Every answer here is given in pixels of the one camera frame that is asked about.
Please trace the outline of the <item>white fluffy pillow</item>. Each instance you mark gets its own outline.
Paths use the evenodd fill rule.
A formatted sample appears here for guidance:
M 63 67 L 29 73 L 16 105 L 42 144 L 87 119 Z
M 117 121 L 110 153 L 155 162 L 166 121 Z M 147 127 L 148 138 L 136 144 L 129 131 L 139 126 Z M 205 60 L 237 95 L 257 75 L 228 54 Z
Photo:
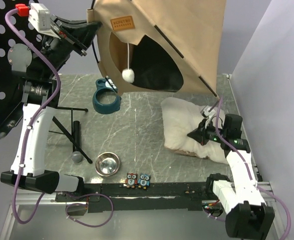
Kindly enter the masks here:
M 220 144 L 209 141 L 202 146 L 187 136 L 198 128 L 199 123 L 204 119 L 200 113 L 203 108 L 204 106 L 195 105 L 180 98 L 164 99 L 161 102 L 164 147 L 177 154 L 208 159 L 226 165 L 228 162 Z

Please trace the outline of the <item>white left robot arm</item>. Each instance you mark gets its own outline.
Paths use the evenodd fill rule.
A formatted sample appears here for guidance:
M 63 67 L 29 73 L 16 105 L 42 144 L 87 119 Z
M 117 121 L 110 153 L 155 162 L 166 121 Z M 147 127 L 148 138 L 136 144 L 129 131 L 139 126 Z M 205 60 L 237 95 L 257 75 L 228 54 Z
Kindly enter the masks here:
M 51 16 L 49 23 L 54 34 L 44 36 L 41 49 L 22 36 L 21 43 L 8 52 L 12 73 L 23 81 L 23 127 L 15 160 L 11 169 L 1 174 L 1 181 L 16 189 L 47 194 L 67 192 L 72 200 L 80 201 L 85 195 L 84 180 L 46 170 L 45 148 L 51 123 L 72 138 L 55 117 L 61 89 L 58 71 L 71 52 L 85 55 L 101 23 L 57 16 Z

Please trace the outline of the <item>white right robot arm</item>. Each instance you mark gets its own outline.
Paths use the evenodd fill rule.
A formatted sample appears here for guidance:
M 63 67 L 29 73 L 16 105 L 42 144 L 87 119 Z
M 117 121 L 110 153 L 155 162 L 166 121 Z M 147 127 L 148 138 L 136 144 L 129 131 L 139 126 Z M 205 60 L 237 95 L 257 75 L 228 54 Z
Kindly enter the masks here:
M 247 240 L 266 239 L 274 220 L 273 208 L 267 206 L 260 191 L 251 163 L 248 141 L 241 137 L 242 117 L 227 114 L 219 128 L 216 114 L 205 113 L 198 127 L 188 133 L 202 146 L 209 142 L 219 144 L 229 164 L 233 181 L 219 173 L 207 178 L 205 193 L 210 199 L 218 198 L 225 210 L 225 229 L 231 238 Z

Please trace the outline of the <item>teal pet bowl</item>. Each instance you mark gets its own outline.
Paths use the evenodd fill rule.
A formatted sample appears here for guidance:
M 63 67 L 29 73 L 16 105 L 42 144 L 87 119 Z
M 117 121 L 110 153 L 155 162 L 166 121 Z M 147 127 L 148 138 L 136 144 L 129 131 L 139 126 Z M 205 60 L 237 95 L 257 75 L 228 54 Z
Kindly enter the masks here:
M 95 82 L 96 91 L 92 97 L 94 110 L 109 115 L 120 110 L 121 97 L 118 89 L 110 78 L 99 78 Z

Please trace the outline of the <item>steel pet bowl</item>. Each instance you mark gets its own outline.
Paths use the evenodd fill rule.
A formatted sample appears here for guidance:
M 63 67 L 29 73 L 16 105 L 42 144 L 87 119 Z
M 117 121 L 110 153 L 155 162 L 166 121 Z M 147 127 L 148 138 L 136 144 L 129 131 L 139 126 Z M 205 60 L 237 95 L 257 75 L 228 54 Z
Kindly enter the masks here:
M 120 168 L 120 158 L 113 152 L 104 152 L 98 155 L 95 169 L 98 175 L 110 177 L 116 174 Z

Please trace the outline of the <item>white pompom toy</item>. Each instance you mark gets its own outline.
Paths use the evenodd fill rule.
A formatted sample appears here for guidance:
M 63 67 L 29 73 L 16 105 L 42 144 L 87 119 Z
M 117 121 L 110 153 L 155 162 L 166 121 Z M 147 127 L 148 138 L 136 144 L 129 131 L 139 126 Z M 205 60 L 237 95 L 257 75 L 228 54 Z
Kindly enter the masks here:
M 134 82 L 135 73 L 130 68 L 130 44 L 127 43 L 127 67 L 122 70 L 122 78 L 127 83 L 132 84 Z

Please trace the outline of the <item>blue owl tag eight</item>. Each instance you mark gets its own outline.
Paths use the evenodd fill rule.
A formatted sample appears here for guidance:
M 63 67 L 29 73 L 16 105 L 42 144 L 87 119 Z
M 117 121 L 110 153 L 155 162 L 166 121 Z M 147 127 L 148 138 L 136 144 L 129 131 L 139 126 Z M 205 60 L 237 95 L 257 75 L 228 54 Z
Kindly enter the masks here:
M 141 173 L 138 179 L 138 188 L 146 189 L 150 186 L 151 175 Z

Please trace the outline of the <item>black perforated music stand tray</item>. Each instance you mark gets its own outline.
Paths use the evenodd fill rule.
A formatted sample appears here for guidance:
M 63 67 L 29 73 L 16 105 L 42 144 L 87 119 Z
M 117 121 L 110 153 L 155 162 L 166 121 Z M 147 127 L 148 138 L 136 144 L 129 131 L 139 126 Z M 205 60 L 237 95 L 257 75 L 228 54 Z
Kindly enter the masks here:
M 25 80 L 12 73 L 8 52 L 22 40 L 5 21 L 7 12 L 19 4 L 18 0 L 0 0 L 0 139 L 19 123 L 23 116 L 23 87 Z

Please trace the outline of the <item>red owl tag seven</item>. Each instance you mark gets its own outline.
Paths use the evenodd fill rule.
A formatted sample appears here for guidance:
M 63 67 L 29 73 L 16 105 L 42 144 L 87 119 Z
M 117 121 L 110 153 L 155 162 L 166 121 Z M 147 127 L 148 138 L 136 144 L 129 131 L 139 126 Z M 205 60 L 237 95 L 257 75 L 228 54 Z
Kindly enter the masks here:
M 127 188 L 135 188 L 137 185 L 137 173 L 127 173 L 125 184 Z

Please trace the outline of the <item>black tripod stand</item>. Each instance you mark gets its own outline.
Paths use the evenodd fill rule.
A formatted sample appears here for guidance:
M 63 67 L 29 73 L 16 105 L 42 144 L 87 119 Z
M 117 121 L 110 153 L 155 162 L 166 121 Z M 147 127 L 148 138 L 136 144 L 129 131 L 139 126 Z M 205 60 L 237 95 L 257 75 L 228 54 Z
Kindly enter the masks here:
M 83 158 L 86 159 L 86 161 L 89 164 L 92 164 L 93 161 L 88 157 L 88 155 L 82 150 L 82 147 L 77 146 L 75 143 L 73 137 L 72 137 L 72 130 L 73 130 L 73 112 L 74 111 L 81 111 L 87 113 L 89 110 L 87 108 L 76 108 L 76 107 L 64 107 L 64 106 L 58 106 L 58 110 L 66 110 L 71 112 L 71 132 L 69 132 L 63 125 L 62 123 L 54 116 L 53 117 L 53 123 L 61 130 L 61 132 L 57 131 L 49 131 L 50 133 L 55 133 L 55 134 L 60 134 L 60 135 L 65 135 L 68 140 L 72 143 L 72 152 L 74 151 L 79 151 Z

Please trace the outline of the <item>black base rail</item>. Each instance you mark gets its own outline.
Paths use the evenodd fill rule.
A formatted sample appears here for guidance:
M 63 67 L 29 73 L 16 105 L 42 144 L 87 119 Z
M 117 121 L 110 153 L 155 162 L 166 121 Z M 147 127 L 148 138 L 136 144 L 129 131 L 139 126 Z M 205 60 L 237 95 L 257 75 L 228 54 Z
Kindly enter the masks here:
M 57 203 L 86 204 L 89 213 L 134 210 L 176 210 L 202 211 L 203 206 L 214 203 L 218 197 L 208 190 L 205 182 L 156 182 L 147 189 L 127 188 L 123 183 L 86 183 L 82 198 L 57 194 Z

